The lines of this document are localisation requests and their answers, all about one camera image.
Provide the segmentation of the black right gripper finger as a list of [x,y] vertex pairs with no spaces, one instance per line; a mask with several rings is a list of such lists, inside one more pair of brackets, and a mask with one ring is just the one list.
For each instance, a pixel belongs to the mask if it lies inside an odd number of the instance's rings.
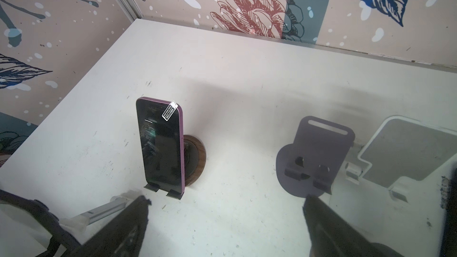
[[306,197],[303,214],[311,239],[312,257],[399,257],[380,243],[369,242],[316,196]]

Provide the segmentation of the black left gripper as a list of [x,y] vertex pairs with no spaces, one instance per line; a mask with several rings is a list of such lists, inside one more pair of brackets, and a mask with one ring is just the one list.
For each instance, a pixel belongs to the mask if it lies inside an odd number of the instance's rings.
[[6,205],[27,216],[25,225],[44,229],[51,235],[46,251],[39,257],[54,257],[60,246],[64,257],[138,257],[148,225],[151,201],[144,196],[136,198],[126,209],[112,219],[82,246],[64,230],[59,219],[38,200],[25,199],[1,190],[1,205]]

